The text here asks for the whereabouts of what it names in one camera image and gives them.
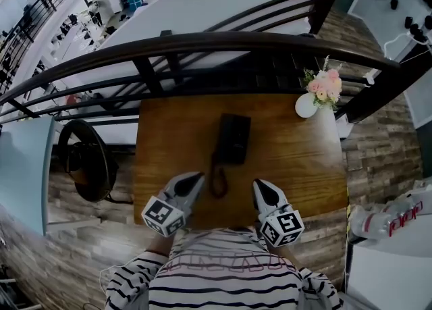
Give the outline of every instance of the white robot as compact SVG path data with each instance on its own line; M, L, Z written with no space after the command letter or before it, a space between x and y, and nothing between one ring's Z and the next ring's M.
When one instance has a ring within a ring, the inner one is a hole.
M186 225L191 207L204 185L200 172L188 172L172 178L157 197L152 196L142 211L149 228L168 237ZM265 180L252 183L254 206L258 210L261 233L274 247L292 244L304 230L298 211L293 211L284 192Z

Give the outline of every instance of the wooden floor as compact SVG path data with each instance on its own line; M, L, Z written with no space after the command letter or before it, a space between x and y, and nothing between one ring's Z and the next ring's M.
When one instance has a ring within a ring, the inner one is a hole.
M329 14L319 36L372 53L380 51L360 21L335 12ZM421 178L419 144L403 96L355 125L342 148L352 203L383 202ZM115 157L120 169L113 197L128 199L132 193L134 156ZM99 271L129 261L144 250L153 233L133 224L131 205L91 204L82 200L56 159L49 181L51 220L91 214L102 216L105 221L98 227L41 238L0 208L0 236L8 243L7 249L0 248L0 262L10 266L22 289L44 309L81 309L85 302L102 308L105 296L99 288ZM326 273L338 286L345 262L345 209L304 218L304 224L306 230L292 251L300 262Z

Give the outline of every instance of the flower vase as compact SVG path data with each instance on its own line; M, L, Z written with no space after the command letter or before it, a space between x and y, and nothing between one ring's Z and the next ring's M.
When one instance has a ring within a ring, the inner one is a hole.
M315 94L306 93L299 97L296 101L296 113L302 118L312 117L318 110L318 107L313 104Z

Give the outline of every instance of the black railing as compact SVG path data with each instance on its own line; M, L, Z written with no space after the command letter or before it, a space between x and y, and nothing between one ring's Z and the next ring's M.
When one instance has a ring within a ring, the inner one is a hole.
M0 48L0 71L6 73L4 81L0 83L0 93L9 88L11 78L20 66L20 62L26 54L27 49L34 42L45 22L57 11L57 7L63 1L36 0L10 30Z
M283 4L286 3L288 1L293 1L293 0L271 0L268 1L266 3L251 7L250 9L247 9L245 11L242 11L224 21L221 21L217 24L215 24L214 26L207 28L206 30L203 30L203 32L215 32L215 31L219 31L222 28L229 26L230 24L233 24L241 19L244 19L248 16L251 16L252 14L255 14L256 12L260 12L263 11L267 8L270 7L275 7L278 6L279 4ZM247 22L241 23L238 26L235 26L233 28L230 28L229 31L241 31L241 30L245 30L246 28L250 28L251 26L254 26L255 24L260 24L261 26L258 28L255 28L253 30L250 31L254 31L254 32L264 32L264 31L268 31L272 28L276 28L278 26L282 26L284 24L288 24L290 22L294 22L296 20L301 20L303 18L308 17L309 18L309 22L310 22L310 30L309 32L311 34L317 34L318 31L321 29L325 18L327 17L327 14L329 13L331 6L333 5L335 0L307 0L307 1L302 1L287 7L283 7L281 9L277 9L275 11L271 11L271 12L267 12L265 14L263 14L262 16L253 18ZM298 13L297 10L299 9L304 9L305 7L308 8L308 11L304 11L304 12L300 12ZM280 20L274 20L274 17L283 15L283 14L290 14L290 16L286 17L286 18L282 18ZM267 21L267 20L272 20L272 22L267 23L265 25L262 25L262 22ZM185 68L187 66L192 65L193 63L196 63L197 61L200 61L201 59L205 58L206 56L210 55L211 52L209 53L201 53L198 54L196 56L194 56L192 59L190 59L190 56L192 55L190 54L185 54L182 55L181 57L179 57L178 61L180 63L180 66L182 68ZM153 62L154 66L159 65L160 63L162 63L165 60L164 57L160 57L159 59L157 59L155 62ZM169 64L166 63L164 66L160 67L158 69L158 71L164 71L169 67Z
M420 52L424 52L423 48L423 46L418 46L413 52L420 54ZM170 59L184 53L226 51L248 52L244 58L251 57L251 59L246 63L237 59L216 68L191 70L174 68L163 72L156 72L149 60L149 58L162 55ZM391 101L419 79L431 67L432 63L430 53L415 57L410 61L397 63L384 57L361 53L337 43L285 34L202 32L160 36L101 49L77 57L21 83L0 97L0 105L4 103L14 105L14 108L3 112L0 116L15 111L20 111L21 114L3 120L0 124L27 117L37 118L44 114L57 115L55 118L57 121L135 115L138 114L139 108L137 107L107 109L100 107L98 111L92 112L80 112L79 109L157 97L228 93L301 94L305 92L302 87L302 69L304 67L312 70L314 67L317 68L317 64L321 63L327 55L330 55L334 60L381 70L375 78L374 85L364 86L358 94L342 92L342 96L348 97L350 100L345 105L341 102L335 114L336 117L340 117L346 113L351 122L365 118ZM50 84L66 76L125 61L133 61L139 75L69 88L23 104L15 101L17 97L32 89ZM344 82L367 83L364 78L341 77ZM161 84L162 80L176 78L178 80L170 88ZM83 102L50 107L41 111L31 109L37 103L66 95L131 83L143 83L148 92L119 97L99 97ZM78 112L62 115L63 112L71 109L78 109Z

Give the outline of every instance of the metal railing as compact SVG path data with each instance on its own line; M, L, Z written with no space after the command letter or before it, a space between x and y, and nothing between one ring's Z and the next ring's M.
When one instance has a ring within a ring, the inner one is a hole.
M178 63L180 55L185 53L227 51L249 52L249 56L253 58L248 63L235 66L222 64L216 68L211 66L182 69ZM424 49L415 49L413 52L420 54ZM148 38L101 49L66 61L7 91L0 97L0 105L10 103L14 108L0 113L0 116L15 111L20 111L21 114L6 118L0 124L22 118L38 118L45 114L54 114L57 121L136 115L139 113L138 107L116 108L113 104L157 97L234 93L302 94L305 93L301 83L302 69L306 67L315 70L308 64L315 64L316 67L318 61L327 55L331 55L334 60L381 70L375 78L374 85L367 84L364 78L341 75L344 82L364 84L363 89L355 95L342 92L341 96L349 97L350 100L335 111L337 118L347 114L351 122L356 122L390 102L431 67L432 61L426 59L428 56L432 57L430 53L422 57L413 57L416 54L407 55L407 59L412 57L410 61L397 63L324 40L262 32L202 32ZM150 59L162 55L170 59L169 70L156 72ZM22 104L15 100L32 89L67 76L125 61L132 61L139 75L68 88ZM167 79L174 79L175 84L171 87L163 86L162 81ZM52 99L134 83L145 84L146 92L108 98L100 96L35 110L36 104ZM99 107L99 110L82 111L85 107Z
M4 93L12 83L11 79L20 66L23 56L34 42L45 22L57 11L64 0L36 0L24 11L24 15L10 30L0 48L0 71L5 76L0 83L0 93Z

